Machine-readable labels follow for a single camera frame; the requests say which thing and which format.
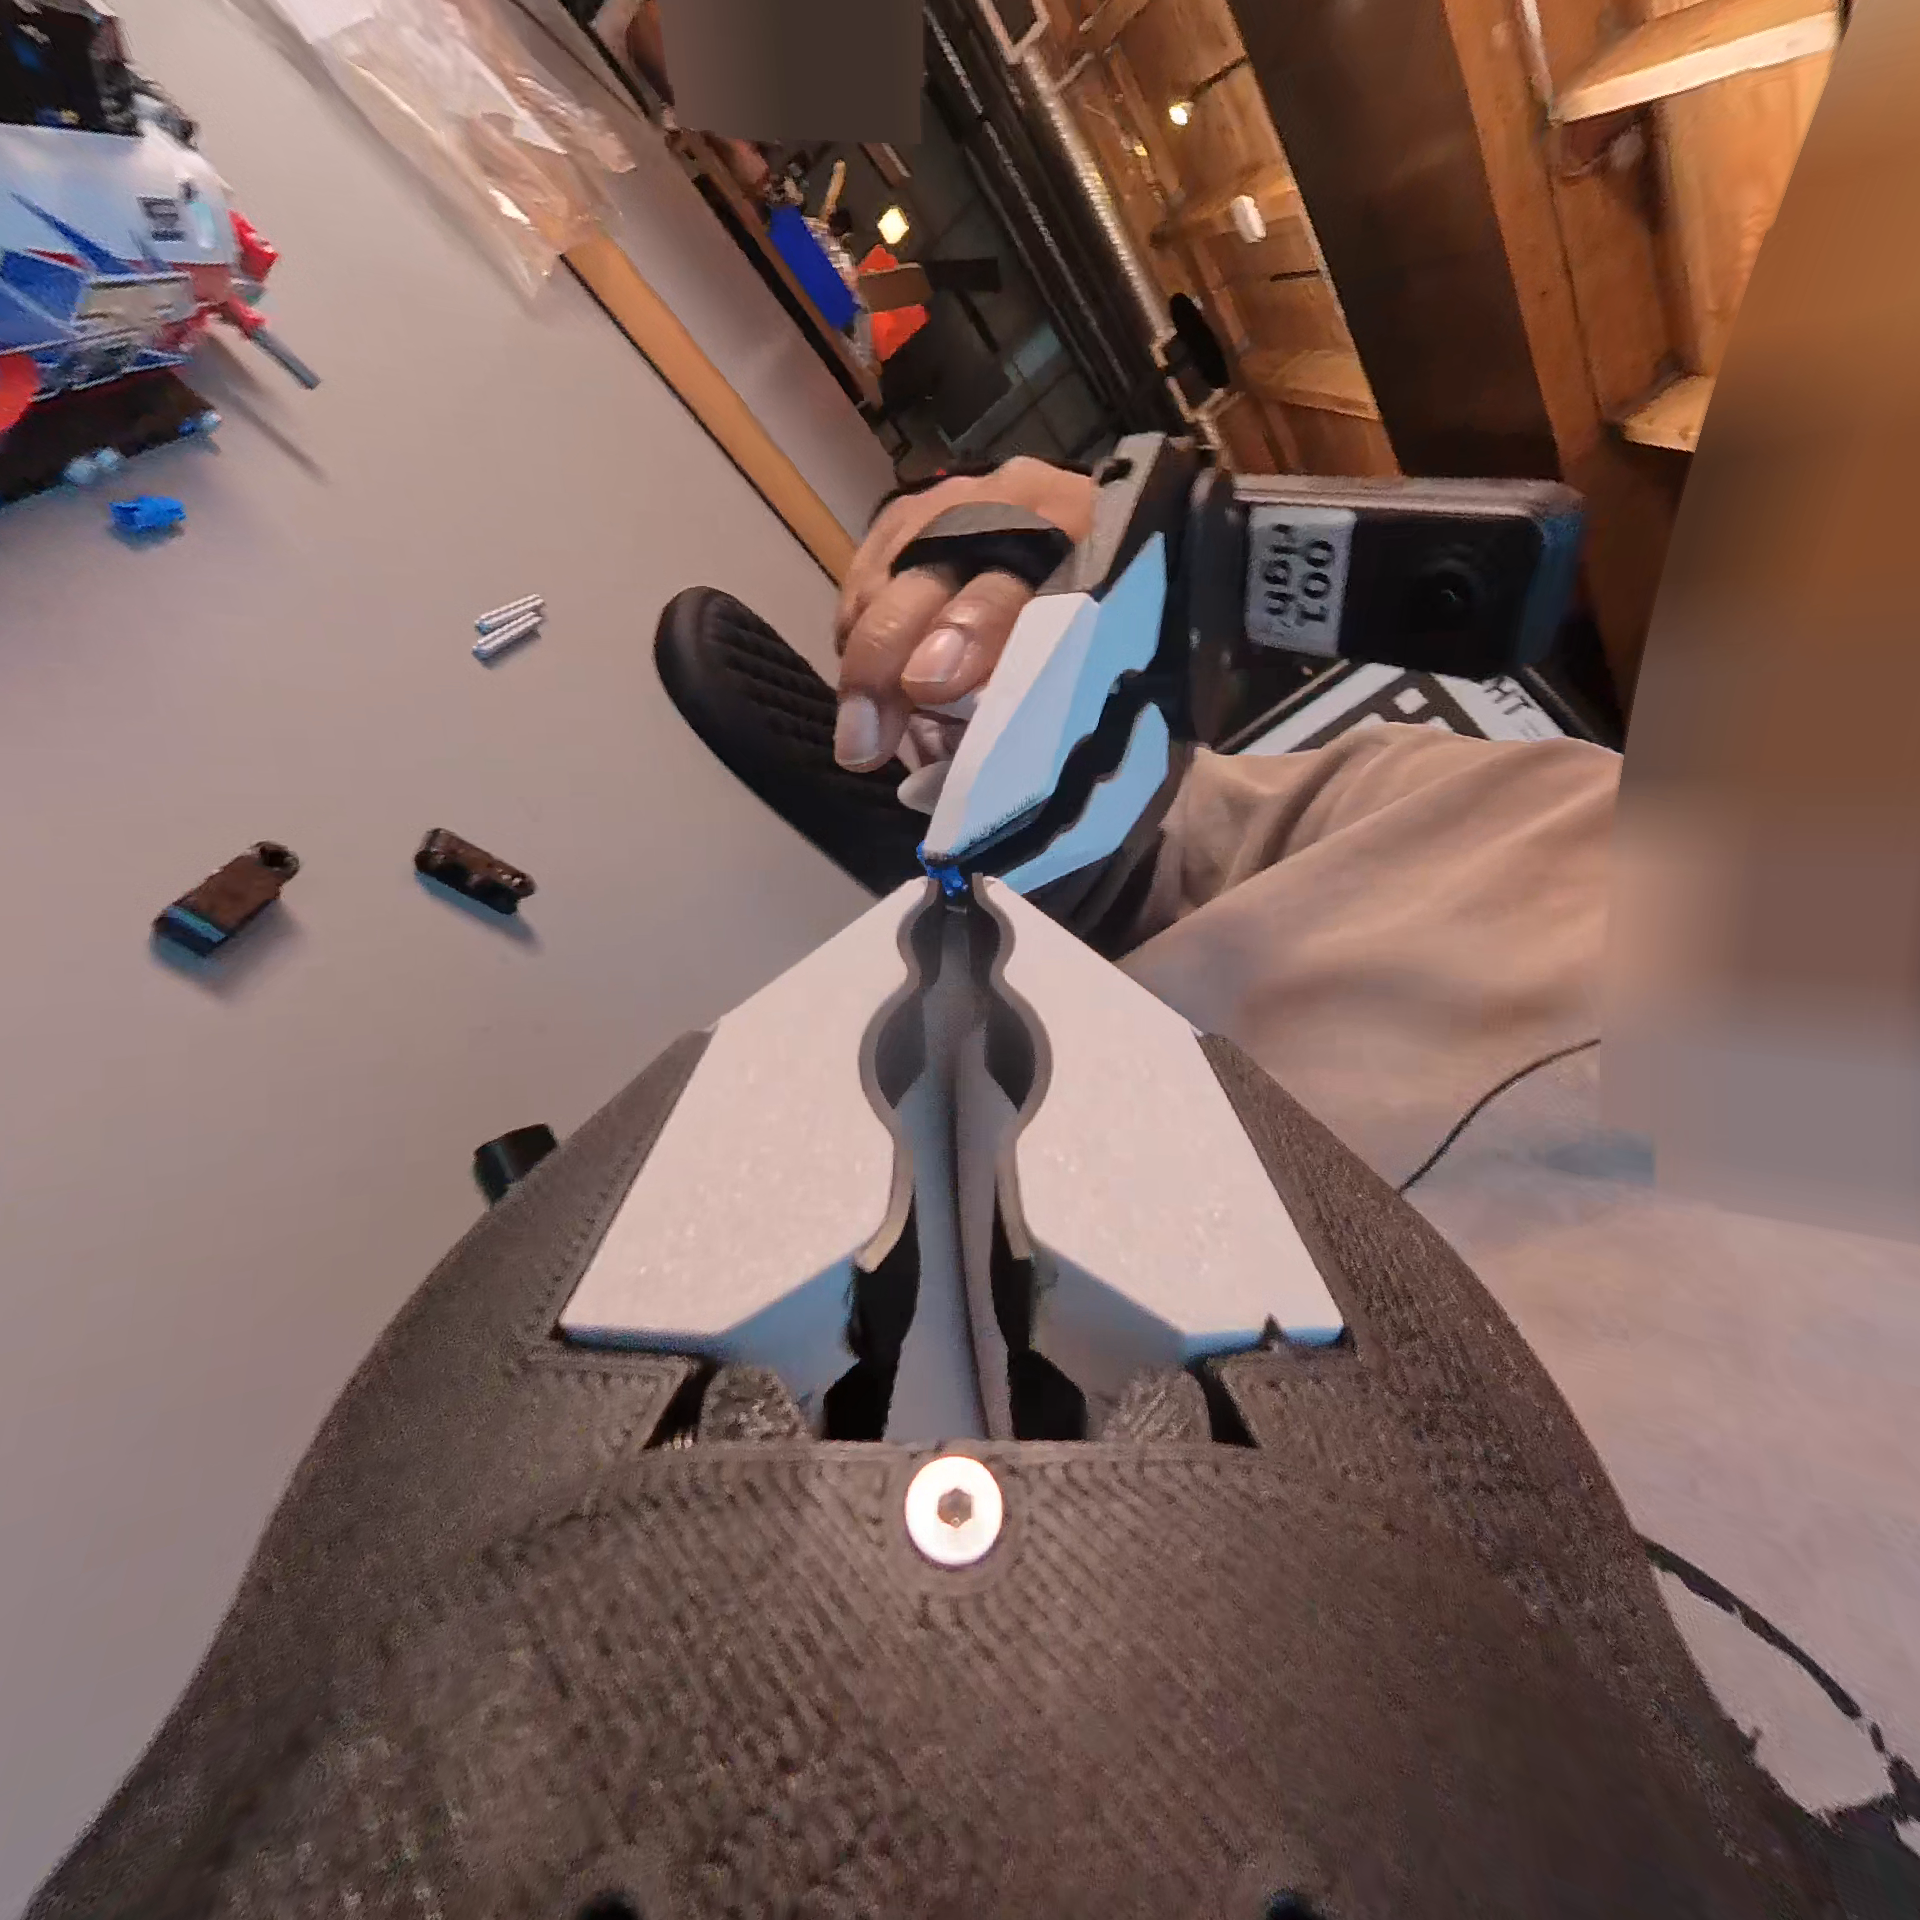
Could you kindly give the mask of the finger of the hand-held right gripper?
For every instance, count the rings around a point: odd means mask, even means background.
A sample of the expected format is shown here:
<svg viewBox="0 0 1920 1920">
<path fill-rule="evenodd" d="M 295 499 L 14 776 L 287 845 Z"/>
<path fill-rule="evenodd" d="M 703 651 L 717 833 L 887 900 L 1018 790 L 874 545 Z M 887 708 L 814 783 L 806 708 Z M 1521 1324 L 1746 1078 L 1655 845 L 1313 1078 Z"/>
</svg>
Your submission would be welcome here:
<svg viewBox="0 0 1920 1920">
<path fill-rule="evenodd" d="M 1152 698 L 1162 639 L 1162 534 L 1152 534 L 1102 593 L 1042 589 L 967 708 L 967 726 L 941 771 L 923 852 L 974 862 L 999 832 L 1038 811 L 1071 751 Z"/>
<path fill-rule="evenodd" d="M 1178 743 L 1155 703 L 1102 714 L 1071 751 L 1058 790 L 982 845 L 974 870 L 1018 894 L 1102 870 L 1155 811 L 1172 771 Z"/>
</svg>

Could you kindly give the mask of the person's right hand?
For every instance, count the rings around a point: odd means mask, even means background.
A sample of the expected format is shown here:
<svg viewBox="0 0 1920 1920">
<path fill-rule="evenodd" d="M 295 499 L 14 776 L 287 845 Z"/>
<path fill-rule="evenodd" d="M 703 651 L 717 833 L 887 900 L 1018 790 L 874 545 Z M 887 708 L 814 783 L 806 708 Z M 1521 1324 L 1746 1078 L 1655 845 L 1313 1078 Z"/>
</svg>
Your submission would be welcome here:
<svg viewBox="0 0 1920 1920">
<path fill-rule="evenodd" d="M 846 554 L 846 581 L 834 593 L 834 761 L 882 771 L 912 726 L 947 726 L 941 708 L 974 698 L 1027 603 L 1027 589 L 1006 567 L 947 577 L 947 567 L 893 567 L 893 554 L 923 534 L 923 519 L 988 499 L 1023 508 L 1090 534 L 1095 484 L 1081 470 L 1053 470 L 1038 453 L 1013 453 L 967 477 L 927 477 L 923 487 L 893 487 L 870 534 Z"/>
</svg>

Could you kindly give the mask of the person's right forearm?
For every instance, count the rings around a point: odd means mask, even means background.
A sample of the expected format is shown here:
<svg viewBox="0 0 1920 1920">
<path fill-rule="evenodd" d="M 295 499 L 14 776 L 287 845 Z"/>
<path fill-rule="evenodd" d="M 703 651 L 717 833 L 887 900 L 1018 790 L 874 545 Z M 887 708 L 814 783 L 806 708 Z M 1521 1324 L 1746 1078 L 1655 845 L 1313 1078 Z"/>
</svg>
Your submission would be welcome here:
<svg viewBox="0 0 1920 1920">
<path fill-rule="evenodd" d="M 1492 1091 L 1601 1044 L 1611 804 L 1616 756 L 1573 737 L 1194 756 L 1108 948 L 1414 1182 Z"/>
</svg>

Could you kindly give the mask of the clear plastic bag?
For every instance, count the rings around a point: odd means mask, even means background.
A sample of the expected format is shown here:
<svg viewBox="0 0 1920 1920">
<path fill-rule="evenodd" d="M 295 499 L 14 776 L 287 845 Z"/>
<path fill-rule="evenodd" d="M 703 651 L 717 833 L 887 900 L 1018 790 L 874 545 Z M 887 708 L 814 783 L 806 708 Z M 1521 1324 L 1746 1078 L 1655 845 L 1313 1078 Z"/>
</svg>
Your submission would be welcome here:
<svg viewBox="0 0 1920 1920">
<path fill-rule="evenodd" d="M 520 302 L 611 229 L 637 144 L 569 79 L 572 57 L 532 7 L 266 0 L 256 15 L 415 167 Z"/>
</svg>

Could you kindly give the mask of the black lego axle connector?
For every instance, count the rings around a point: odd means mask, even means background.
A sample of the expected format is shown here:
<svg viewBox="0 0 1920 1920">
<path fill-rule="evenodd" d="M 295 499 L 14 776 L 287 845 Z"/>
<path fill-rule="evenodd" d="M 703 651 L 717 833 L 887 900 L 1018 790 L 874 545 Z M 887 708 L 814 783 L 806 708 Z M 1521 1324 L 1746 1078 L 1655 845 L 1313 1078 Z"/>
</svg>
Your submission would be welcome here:
<svg viewBox="0 0 1920 1920">
<path fill-rule="evenodd" d="M 302 878 L 302 859 L 287 845 L 245 845 L 242 859 L 224 859 L 214 878 L 200 878 L 190 894 L 174 894 L 151 913 L 151 946 L 214 956 L 242 930 L 256 930 L 295 878 Z"/>
</svg>

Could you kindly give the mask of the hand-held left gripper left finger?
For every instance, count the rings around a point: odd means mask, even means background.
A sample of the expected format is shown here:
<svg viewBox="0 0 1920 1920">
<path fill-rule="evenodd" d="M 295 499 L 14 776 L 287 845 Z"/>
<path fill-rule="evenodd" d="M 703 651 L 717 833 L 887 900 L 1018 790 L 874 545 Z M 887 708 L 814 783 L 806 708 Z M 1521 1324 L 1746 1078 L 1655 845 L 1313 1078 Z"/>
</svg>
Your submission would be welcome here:
<svg viewBox="0 0 1920 1920">
<path fill-rule="evenodd" d="M 734 1005 L 695 1047 L 557 1334 L 773 1374 L 824 1407 L 858 1366 L 862 1287 L 918 1261 L 923 988 L 936 882 L 918 878 Z"/>
</svg>

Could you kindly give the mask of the red white lego race car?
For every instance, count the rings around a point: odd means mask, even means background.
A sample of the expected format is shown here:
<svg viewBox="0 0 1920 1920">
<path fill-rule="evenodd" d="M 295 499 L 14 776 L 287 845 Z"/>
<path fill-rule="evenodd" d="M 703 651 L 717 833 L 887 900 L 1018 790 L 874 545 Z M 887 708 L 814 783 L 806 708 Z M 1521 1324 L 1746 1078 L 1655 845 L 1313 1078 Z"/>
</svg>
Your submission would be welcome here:
<svg viewBox="0 0 1920 1920">
<path fill-rule="evenodd" d="M 214 328 L 319 376 L 259 312 L 266 233 L 111 7 L 0 7 L 0 499 L 111 484 L 220 426 L 190 387 Z"/>
</svg>

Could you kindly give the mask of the black two-hole lego beam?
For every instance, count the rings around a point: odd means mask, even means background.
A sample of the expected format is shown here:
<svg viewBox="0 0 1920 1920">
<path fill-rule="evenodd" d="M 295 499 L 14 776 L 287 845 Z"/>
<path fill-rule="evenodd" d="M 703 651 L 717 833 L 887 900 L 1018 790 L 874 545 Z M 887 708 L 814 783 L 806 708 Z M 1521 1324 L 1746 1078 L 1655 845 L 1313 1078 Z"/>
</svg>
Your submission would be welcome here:
<svg viewBox="0 0 1920 1920">
<path fill-rule="evenodd" d="M 494 852 L 484 852 L 453 832 L 419 833 L 415 878 L 441 882 L 450 894 L 463 894 L 486 913 L 516 913 L 532 894 L 526 870 L 502 862 Z"/>
</svg>

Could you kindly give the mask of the black white marker board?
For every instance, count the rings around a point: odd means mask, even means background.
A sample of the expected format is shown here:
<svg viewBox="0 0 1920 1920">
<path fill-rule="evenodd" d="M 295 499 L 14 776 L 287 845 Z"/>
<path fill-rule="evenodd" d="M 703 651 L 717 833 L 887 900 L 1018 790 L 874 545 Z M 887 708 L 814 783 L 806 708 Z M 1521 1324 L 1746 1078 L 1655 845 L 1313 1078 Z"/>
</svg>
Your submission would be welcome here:
<svg viewBox="0 0 1920 1920">
<path fill-rule="evenodd" d="M 1616 719 L 1586 714 L 1562 703 L 1536 671 L 1521 678 L 1423 678 L 1394 665 L 1337 665 L 1313 678 L 1280 708 L 1252 714 L 1216 743 L 1216 756 L 1302 756 L 1350 726 L 1444 726 L 1480 743 L 1601 743 L 1616 756 Z"/>
</svg>

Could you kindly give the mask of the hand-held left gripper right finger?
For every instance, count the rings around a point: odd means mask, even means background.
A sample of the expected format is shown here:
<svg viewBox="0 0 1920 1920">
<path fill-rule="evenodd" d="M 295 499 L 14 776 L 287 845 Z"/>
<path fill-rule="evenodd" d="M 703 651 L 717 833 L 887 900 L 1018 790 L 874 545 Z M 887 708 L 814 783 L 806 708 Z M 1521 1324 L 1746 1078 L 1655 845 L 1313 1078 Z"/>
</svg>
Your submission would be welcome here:
<svg viewBox="0 0 1920 1920">
<path fill-rule="evenodd" d="M 1120 1408 L 1141 1374 L 1337 1345 L 1344 1311 L 1201 1038 L 967 891 L 960 1298 L 982 1408 Z"/>
</svg>

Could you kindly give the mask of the person's beige sweatshirt torso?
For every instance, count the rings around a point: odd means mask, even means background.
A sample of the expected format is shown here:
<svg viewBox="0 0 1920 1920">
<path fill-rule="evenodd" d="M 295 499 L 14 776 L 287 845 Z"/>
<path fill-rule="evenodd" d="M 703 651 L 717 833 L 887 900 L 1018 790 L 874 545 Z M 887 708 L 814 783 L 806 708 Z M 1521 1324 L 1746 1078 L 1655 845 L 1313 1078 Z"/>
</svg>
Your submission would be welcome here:
<svg viewBox="0 0 1920 1920">
<path fill-rule="evenodd" d="M 1850 1914 L 1915 1914 L 1915 1246 L 1667 1199 L 1601 1047 L 1504 1091 L 1414 1201 L 1601 1443 L 1655 1586 Z"/>
</svg>

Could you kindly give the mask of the wooden shelf unit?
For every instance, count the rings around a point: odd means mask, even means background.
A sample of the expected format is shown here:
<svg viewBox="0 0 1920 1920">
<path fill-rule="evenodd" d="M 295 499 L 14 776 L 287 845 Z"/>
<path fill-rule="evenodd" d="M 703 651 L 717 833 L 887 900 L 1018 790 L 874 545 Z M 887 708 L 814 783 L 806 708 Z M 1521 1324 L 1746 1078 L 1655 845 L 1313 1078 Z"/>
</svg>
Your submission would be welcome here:
<svg viewBox="0 0 1920 1920">
<path fill-rule="evenodd" d="M 1229 7 L 1404 477 L 1586 498 L 1634 714 L 1667 541 L 1849 0 Z"/>
</svg>

